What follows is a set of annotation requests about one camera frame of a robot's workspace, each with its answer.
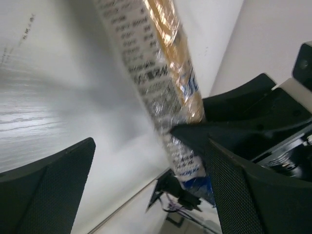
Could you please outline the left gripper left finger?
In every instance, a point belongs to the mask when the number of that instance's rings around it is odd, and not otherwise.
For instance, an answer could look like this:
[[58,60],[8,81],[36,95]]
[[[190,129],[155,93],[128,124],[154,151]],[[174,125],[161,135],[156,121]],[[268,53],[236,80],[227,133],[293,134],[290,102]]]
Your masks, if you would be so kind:
[[1,173],[2,234],[69,234],[96,144],[89,137],[54,155]]

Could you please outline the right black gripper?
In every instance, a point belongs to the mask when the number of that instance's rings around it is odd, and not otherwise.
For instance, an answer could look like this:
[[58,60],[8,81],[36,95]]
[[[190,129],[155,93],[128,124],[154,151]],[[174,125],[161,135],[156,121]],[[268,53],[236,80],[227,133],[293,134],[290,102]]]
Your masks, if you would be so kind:
[[311,112],[266,74],[203,103],[215,142],[277,173],[311,180]]

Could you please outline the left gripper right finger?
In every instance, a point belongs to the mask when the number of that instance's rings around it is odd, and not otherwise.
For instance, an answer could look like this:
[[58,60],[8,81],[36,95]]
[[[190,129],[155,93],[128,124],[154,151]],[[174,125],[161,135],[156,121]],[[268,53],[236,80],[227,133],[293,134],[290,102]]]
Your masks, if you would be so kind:
[[173,136],[207,165],[225,234],[309,234],[309,123],[268,128],[236,123],[180,125]]

